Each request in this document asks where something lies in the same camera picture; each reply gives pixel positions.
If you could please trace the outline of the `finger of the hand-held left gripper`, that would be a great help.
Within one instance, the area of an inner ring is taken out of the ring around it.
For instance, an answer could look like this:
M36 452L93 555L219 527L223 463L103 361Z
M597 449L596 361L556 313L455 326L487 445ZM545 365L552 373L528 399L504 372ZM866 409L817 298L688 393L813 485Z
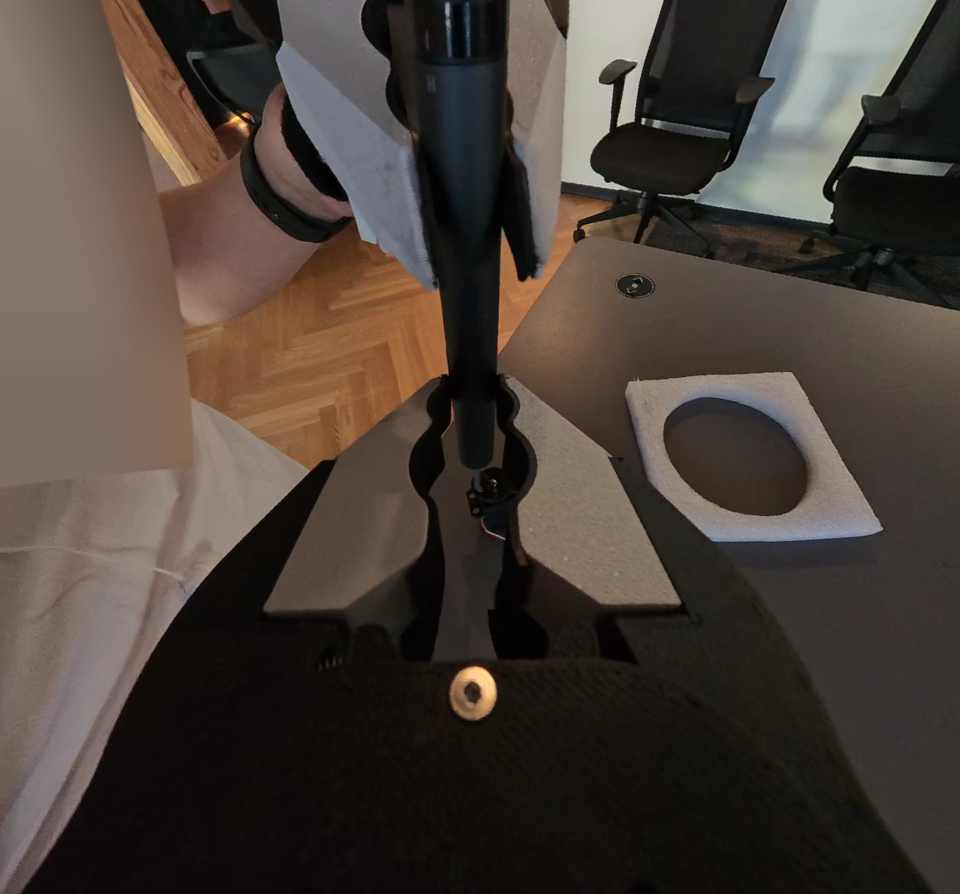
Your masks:
M513 150L529 187L534 261L519 268L540 278L559 214L567 75L569 0L510 0L508 90Z
M388 102L389 56L363 27L367 1L277 0L277 65L299 123L347 193L362 239L433 290L414 144Z

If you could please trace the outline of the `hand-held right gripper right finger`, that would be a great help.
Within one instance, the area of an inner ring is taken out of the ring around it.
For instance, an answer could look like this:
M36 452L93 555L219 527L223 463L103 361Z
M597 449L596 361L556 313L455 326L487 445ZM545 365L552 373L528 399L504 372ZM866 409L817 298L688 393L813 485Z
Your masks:
M513 543L528 607L679 607L681 600L611 457L512 376L509 428L529 467Z

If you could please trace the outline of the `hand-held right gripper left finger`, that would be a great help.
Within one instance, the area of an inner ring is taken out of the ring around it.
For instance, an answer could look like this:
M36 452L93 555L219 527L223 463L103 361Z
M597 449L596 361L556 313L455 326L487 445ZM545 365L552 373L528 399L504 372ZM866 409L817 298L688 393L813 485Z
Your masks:
M266 600L269 617L416 617L430 492L450 425L447 376L429 381L335 460Z

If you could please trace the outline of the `black electric screwdriver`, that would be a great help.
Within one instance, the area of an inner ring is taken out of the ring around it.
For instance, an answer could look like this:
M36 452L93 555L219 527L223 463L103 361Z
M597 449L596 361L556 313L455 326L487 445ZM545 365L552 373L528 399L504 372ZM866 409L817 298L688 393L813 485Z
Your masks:
M403 0L402 12L412 29L405 108L458 455L481 490L495 449L509 0Z

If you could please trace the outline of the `small servo motor with wires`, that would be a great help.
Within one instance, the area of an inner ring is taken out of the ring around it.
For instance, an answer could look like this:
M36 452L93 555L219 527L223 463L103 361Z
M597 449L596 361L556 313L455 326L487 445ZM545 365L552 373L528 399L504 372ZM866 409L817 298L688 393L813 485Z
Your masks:
M491 466L475 472L466 500L469 515L488 536L507 540L520 490L506 471Z

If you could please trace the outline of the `person's left forearm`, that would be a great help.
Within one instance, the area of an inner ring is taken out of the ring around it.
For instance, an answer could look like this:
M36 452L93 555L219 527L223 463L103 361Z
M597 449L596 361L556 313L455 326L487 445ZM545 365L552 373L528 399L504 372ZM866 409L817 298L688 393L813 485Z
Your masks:
M158 201L186 328L228 321L264 304L320 246L289 237L258 209L238 157L206 181L161 192Z

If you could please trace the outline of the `dark grey desk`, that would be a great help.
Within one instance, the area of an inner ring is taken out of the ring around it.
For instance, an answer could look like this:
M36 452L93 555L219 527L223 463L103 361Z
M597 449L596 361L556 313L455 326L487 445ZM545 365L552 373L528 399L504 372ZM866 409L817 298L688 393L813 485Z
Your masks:
M621 295L631 273L654 293ZM500 365L635 465L631 381L796 376L883 530L722 548L786 628L910 859L958 892L958 312L588 238Z

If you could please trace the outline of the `person's left hand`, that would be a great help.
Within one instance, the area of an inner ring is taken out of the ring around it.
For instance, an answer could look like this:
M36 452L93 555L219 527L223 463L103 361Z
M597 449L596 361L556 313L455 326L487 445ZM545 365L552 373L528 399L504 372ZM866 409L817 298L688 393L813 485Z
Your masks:
M291 153L282 127L286 104L285 87L279 84L270 93L254 139L254 151L267 182L278 196L306 216L329 223L353 217L349 202L319 191Z

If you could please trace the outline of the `black wristband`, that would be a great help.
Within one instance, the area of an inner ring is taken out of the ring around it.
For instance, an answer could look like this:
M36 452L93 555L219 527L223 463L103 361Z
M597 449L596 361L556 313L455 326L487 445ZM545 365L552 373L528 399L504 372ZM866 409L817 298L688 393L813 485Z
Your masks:
M308 216L304 211L278 195L259 165L256 138L261 124L249 134L239 154L239 168L246 193L260 213L286 236L303 242L322 244L331 240L354 220L346 216L333 221Z

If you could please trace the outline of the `dark chair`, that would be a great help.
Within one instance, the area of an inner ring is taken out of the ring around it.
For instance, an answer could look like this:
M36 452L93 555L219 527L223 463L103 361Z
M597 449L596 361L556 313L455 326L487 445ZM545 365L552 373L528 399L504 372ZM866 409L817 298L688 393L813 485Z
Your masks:
M228 113L259 120L281 81L274 57L206 0L138 0L211 127Z

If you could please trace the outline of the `black mesh office chair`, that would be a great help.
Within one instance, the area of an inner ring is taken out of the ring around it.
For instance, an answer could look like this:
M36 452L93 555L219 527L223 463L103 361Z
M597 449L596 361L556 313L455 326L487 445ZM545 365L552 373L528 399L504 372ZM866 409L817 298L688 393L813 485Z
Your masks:
M640 214L633 241L652 218L710 244L674 210L677 199L697 195L738 157L754 112L774 85L762 68L787 0L663 0L639 77L633 121L619 114L628 74L636 62L616 59L600 72L611 86L609 131L594 146L590 164L610 184L634 192L608 210L580 220L587 225Z
M905 267L917 256L958 257L959 0L935 0L883 93L861 97L862 116L822 189L832 204L826 232L807 237L852 248L793 264L799 275L850 266L858 290L880 270L920 301L948 309L942 295Z

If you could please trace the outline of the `wooden panel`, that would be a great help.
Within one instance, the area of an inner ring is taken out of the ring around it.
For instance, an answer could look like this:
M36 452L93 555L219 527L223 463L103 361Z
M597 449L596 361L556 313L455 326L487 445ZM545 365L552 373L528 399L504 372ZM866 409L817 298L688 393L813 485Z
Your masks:
M139 0L101 0L141 128L182 185L215 175L221 145Z

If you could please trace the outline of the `person's white shirt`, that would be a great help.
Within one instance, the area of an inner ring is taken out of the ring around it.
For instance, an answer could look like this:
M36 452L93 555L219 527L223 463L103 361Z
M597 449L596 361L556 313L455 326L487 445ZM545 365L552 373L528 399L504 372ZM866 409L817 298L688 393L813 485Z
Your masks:
M184 468L2 489L2 892L66 827L174 616L307 476L222 413L191 415Z

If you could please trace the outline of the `white foam square frame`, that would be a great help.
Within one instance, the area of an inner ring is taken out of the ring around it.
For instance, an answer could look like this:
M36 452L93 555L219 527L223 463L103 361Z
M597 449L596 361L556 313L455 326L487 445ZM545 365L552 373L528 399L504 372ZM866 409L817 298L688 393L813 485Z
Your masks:
M869 537L883 527L791 372L708 374L632 381L625 391L644 470L654 488L715 543L784 543ZM666 450L667 417L702 398L732 401L777 422L807 468L806 490L786 513L732 511L682 478Z

